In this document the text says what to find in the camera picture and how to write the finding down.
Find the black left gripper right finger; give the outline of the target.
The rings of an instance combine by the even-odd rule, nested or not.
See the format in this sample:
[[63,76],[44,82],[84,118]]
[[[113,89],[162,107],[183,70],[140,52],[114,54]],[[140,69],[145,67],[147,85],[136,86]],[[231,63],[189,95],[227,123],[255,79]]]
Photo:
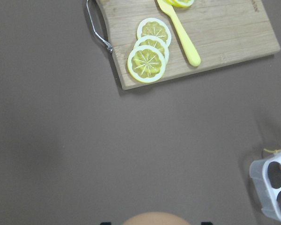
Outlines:
[[212,225],[212,222],[203,221],[201,222],[201,225]]

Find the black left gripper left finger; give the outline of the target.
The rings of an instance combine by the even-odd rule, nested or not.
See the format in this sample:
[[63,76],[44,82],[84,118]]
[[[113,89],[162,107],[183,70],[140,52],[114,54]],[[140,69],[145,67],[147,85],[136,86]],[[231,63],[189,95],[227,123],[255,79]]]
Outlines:
[[100,225],[111,225],[111,222],[101,222]]

